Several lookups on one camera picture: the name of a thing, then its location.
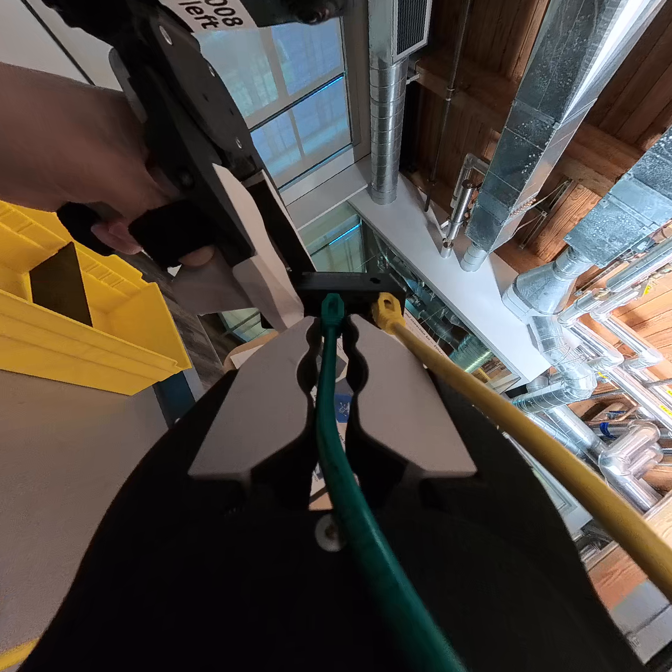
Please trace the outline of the large rectangular metal duct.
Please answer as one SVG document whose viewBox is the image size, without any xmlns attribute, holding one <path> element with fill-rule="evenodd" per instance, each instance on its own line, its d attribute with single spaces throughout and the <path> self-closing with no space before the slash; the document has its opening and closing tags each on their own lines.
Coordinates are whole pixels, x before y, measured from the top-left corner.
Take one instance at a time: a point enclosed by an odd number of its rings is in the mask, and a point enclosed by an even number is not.
<svg viewBox="0 0 672 672">
<path fill-rule="evenodd" d="M 512 238 L 602 90 L 663 5 L 549 2 L 466 227 L 464 271 L 477 271 Z"/>
</svg>

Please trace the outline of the round corrugated metal duct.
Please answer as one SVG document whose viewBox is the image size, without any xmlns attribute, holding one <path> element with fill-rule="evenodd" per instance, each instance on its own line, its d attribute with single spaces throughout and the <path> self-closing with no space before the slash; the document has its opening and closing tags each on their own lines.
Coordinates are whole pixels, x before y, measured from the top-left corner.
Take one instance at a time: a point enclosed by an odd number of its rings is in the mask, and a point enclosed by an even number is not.
<svg viewBox="0 0 672 672">
<path fill-rule="evenodd" d="M 386 206 L 397 197 L 408 58 L 395 61 L 393 1 L 369 1 L 371 198 Z"/>
</svg>

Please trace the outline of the short silver pipe fitting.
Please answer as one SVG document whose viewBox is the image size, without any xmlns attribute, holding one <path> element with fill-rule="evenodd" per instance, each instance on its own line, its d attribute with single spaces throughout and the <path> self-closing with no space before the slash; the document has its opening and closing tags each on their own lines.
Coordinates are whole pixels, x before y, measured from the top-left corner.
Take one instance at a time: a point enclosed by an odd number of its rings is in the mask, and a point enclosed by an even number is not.
<svg viewBox="0 0 672 672">
<path fill-rule="evenodd" d="M 453 252 L 454 243 L 461 228 L 468 220 L 472 202 L 488 168 L 489 164 L 486 161 L 472 153 L 468 153 L 464 158 L 453 191 L 449 217 L 440 224 L 440 255 L 444 259 L 447 259 Z"/>
</svg>

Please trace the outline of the yellow plastic bin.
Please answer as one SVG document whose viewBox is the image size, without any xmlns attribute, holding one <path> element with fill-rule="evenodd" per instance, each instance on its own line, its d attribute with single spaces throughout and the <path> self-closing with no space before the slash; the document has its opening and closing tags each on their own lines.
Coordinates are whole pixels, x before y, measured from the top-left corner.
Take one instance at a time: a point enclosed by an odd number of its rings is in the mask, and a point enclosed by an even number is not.
<svg viewBox="0 0 672 672">
<path fill-rule="evenodd" d="M 29 271 L 73 242 L 89 327 L 32 302 Z M 132 396 L 192 367 L 156 283 L 76 242 L 55 213 L 1 202 L 1 369 Z"/>
</svg>

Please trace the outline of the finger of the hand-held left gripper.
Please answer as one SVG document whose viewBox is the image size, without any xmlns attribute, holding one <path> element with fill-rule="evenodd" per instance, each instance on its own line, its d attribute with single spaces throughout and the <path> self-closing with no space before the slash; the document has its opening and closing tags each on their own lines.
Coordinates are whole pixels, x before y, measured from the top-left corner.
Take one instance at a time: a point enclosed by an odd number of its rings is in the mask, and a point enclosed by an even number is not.
<svg viewBox="0 0 672 672">
<path fill-rule="evenodd" d="M 213 164 L 240 232 L 250 247 L 246 259 L 229 262 L 232 277 L 276 331 L 286 331 L 305 317 L 294 282 L 316 268 L 290 213 L 266 171 L 240 182 Z"/>
<path fill-rule="evenodd" d="M 181 257 L 171 288 L 189 313 L 209 315 L 253 308 L 253 301 L 223 257 Z"/>
</svg>

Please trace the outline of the glass window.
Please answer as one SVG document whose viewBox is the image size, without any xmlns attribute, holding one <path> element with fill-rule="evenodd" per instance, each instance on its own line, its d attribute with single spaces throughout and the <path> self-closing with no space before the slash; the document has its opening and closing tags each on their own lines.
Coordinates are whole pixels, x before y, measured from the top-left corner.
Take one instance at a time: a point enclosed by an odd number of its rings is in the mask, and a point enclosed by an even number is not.
<svg viewBox="0 0 672 672">
<path fill-rule="evenodd" d="M 349 18 L 200 34 L 279 189 L 319 171 L 359 142 L 351 113 Z"/>
</svg>

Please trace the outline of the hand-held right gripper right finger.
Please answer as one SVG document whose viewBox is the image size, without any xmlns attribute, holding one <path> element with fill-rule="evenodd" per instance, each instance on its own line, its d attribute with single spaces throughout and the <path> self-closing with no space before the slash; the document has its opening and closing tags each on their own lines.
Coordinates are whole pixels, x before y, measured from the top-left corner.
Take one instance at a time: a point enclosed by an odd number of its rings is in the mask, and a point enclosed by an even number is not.
<svg viewBox="0 0 672 672">
<path fill-rule="evenodd" d="M 343 348 L 353 391 L 345 450 L 369 506 L 397 487 L 476 474 L 432 377 L 399 340 L 350 315 Z"/>
</svg>

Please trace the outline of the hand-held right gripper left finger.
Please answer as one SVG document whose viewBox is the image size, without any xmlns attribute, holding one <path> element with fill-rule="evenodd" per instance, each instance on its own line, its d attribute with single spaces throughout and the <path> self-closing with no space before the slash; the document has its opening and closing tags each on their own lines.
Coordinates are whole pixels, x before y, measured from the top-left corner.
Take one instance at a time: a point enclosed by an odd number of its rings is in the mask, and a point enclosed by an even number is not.
<svg viewBox="0 0 672 672">
<path fill-rule="evenodd" d="M 193 479 L 263 487 L 283 506 L 308 506 L 320 346 L 319 320 L 307 316 L 248 358 L 189 468 Z"/>
</svg>

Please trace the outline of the cluster of silver insulated pipes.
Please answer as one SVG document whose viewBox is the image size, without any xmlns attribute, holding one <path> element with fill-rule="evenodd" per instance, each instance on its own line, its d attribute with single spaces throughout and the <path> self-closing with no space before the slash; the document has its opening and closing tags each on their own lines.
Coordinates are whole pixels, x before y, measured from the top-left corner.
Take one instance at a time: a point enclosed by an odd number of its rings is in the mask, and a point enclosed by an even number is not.
<svg viewBox="0 0 672 672">
<path fill-rule="evenodd" d="M 662 354 L 613 312 L 641 298 L 656 274 L 671 270 L 670 262 L 668 239 L 618 272 L 605 288 L 585 292 L 570 304 L 570 291 L 589 261 L 568 247 L 556 261 L 519 275 L 502 297 L 554 370 L 529 383 L 514 405 L 643 513 L 660 500 L 644 477 L 663 459 L 663 428 L 671 437 L 671 385 L 651 373 Z M 599 382 L 614 385 L 645 414 L 645 419 L 626 421 L 616 434 L 603 430 L 608 441 L 569 407 L 588 400 Z"/>
</svg>

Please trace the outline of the black bin divider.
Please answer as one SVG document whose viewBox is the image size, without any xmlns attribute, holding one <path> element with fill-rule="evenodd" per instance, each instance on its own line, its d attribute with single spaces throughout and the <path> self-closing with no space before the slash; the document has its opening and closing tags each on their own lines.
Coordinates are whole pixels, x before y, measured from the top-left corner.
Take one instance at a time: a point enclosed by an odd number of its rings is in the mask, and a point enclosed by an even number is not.
<svg viewBox="0 0 672 672">
<path fill-rule="evenodd" d="M 70 242 L 29 271 L 35 305 L 89 327 L 93 322 L 75 244 Z"/>
</svg>

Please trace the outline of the metal vent grille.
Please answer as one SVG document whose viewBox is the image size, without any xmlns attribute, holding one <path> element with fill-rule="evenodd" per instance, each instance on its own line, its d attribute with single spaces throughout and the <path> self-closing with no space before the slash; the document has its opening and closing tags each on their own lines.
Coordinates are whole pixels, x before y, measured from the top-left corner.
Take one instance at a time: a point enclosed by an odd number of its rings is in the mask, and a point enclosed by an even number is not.
<svg viewBox="0 0 672 672">
<path fill-rule="evenodd" d="M 392 2 L 392 59 L 398 62 L 427 44 L 432 1 Z"/>
</svg>

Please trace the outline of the foil insulated rectangular duct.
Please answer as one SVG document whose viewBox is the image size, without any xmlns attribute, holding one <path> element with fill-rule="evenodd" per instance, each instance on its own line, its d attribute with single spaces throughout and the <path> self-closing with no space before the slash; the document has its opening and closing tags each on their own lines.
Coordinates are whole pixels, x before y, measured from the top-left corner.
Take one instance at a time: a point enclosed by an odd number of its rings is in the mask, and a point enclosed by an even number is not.
<svg viewBox="0 0 672 672">
<path fill-rule="evenodd" d="M 671 129 L 648 149 L 564 240 L 605 267 L 671 219 Z"/>
</svg>

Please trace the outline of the thin dark ceiling pipe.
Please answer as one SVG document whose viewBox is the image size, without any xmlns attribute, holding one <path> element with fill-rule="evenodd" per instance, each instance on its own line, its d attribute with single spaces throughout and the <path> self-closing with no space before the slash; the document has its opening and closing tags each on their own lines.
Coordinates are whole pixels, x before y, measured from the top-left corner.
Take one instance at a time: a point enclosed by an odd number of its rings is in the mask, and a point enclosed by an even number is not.
<svg viewBox="0 0 672 672">
<path fill-rule="evenodd" d="M 446 94 L 443 98 L 443 105 L 441 108 L 441 120 L 440 127 L 437 133 L 437 139 L 435 143 L 435 152 L 433 155 L 432 169 L 429 174 L 429 183 L 427 186 L 427 193 L 425 194 L 425 202 L 423 211 L 424 213 L 429 212 L 429 207 L 432 200 L 432 191 L 437 181 L 438 177 L 438 168 L 441 157 L 441 149 L 443 145 L 443 140 L 446 135 L 446 127 L 448 123 L 449 111 L 452 103 L 452 98 L 456 91 L 456 79 L 458 74 L 458 68 L 460 64 L 461 54 L 464 48 L 464 42 L 466 38 L 466 31 L 468 27 L 468 21 L 470 14 L 473 8 L 473 1 L 465 1 L 462 13 L 460 15 L 460 22 L 458 25 L 458 32 L 456 35 L 454 49 L 452 53 L 452 59 L 449 69 L 448 83 L 446 87 Z"/>
</svg>

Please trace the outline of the person's left hand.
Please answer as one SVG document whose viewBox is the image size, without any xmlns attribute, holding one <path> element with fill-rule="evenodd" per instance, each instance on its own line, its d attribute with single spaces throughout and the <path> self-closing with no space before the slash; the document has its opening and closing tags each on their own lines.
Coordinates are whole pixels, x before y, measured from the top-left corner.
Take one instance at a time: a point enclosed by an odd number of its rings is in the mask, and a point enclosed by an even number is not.
<svg viewBox="0 0 672 672">
<path fill-rule="evenodd" d="M 125 96 L 1 63 L 1 200 L 45 212 L 95 208 L 94 236 L 117 253 L 142 251 L 130 224 L 176 200 L 150 161 Z"/>
</svg>

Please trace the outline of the black ethernet port block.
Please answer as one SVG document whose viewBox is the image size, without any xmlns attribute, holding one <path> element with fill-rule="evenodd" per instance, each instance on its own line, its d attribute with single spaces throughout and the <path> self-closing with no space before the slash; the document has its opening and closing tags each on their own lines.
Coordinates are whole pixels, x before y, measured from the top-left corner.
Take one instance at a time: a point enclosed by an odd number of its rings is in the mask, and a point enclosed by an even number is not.
<svg viewBox="0 0 672 672">
<path fill-rule="evenodd" d="M 381 293 L 392 294 L 401 309 L 409 295 L 408 287 L 387 273 L 292 272 L 290 280 L 300 298 L 304 315 L 319 317 L 321 306 L 330 293 L 339 294 L 345 315 L 360 315 L 373 323 L 372 306 Z"/>
</svg>

